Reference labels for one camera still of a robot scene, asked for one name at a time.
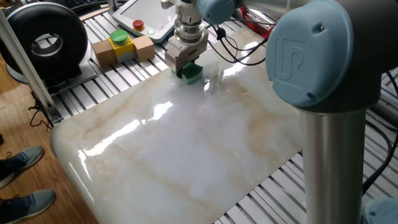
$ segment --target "white marble surface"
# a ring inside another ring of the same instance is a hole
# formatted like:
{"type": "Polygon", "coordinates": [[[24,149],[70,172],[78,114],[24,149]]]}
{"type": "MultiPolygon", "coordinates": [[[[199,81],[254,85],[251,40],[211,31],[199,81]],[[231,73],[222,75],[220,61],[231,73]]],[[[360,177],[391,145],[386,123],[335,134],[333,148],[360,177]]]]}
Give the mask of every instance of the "white marble surface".
{"type": "MultiPolygon", "coordinates": [[[[261,41],[233,37],[240,47],[261,41]]],[[[212,50],[197,63],[204,74],[192,85],[168,69],[52,131],[100,223],[213,223],[301,149],[299,112],[275,95],[264,64],[212,50]]]]}

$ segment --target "wooden floor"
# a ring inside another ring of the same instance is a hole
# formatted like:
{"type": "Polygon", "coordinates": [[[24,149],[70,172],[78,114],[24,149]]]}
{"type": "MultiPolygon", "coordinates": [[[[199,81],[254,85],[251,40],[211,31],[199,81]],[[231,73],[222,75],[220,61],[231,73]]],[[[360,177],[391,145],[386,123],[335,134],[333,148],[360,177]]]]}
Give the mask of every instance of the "wooden floor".
{"type": "MultiPolygon", "coordinates": [[[[5,141],[0,146],[0,159],[5,159],[7,152],[17,154],[29,146],[41,145],[45,150],[43,158],[36,165],[18,173],[9,185],[0,189],[0,198],[54,189],[57,198],[47,211],[18,223],[97,223],[51,151],[50,134],[45,131],[46,127],[41,125],[33,128],[29,125],[34,111],[27,109],[34,105],[29,87],[15,82],[7,74],[6,64],[0,56],[0,133],[5,141]]],[[[41,119],[46,121],[44,115],[39,113],[34,123],[41,119]]]]}

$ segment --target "metal frame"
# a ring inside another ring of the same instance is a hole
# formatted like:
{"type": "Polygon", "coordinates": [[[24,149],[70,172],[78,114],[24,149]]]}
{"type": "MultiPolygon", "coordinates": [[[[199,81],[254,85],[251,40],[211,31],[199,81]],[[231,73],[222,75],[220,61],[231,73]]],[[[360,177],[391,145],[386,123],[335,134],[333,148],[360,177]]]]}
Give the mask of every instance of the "metal frame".
{"type": "Polygon", "coordinates": [[[22,48],[21,43],[18,41],[18,38],[16,37],[2,11],[0,11],[0,30],[5,31],[0,32],[0,39],[7,46],[8,51],[10,51],[20,70],[25,75],[37,99],[41,102],[43,108],[47,110],[55,103],[45,88],[35,68],[33,67],[32,62],[30,62],[27,54],[22,48]]]}

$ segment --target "red button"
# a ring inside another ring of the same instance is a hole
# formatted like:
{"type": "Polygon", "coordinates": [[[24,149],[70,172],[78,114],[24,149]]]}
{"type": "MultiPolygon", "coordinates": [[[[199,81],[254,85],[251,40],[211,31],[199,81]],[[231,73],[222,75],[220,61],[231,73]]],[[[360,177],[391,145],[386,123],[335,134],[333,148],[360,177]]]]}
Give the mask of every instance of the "red button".
{"type": "Polygon", "coordinates": [[[141,20],[136,20],[132,23],[132,26],[136,29],[141,29],[142,26],[144,25],[144,22],[141,20]]]}

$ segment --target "gray sneaker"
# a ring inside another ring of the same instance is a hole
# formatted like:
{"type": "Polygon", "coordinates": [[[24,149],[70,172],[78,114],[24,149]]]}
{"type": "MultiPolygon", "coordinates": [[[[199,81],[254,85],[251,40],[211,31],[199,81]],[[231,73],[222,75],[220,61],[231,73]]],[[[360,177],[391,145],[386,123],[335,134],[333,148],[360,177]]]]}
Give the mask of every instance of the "gray sneaker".
{"type": "Polygon", "coordinates": [[[13,224],[44,212],[55,199],[53,190],[40,190],[25,197],[3,201],[0,207],[0,224],[13,224]]]}
{"type": "Polygon", "coordinates": [[[0,160],[0,188],[6,186],[18,170],[31,167],[39,161],[43,156],[43,148],[33,146],[11,156],[12,153],[8,152],[7,159],[0,160]]]}

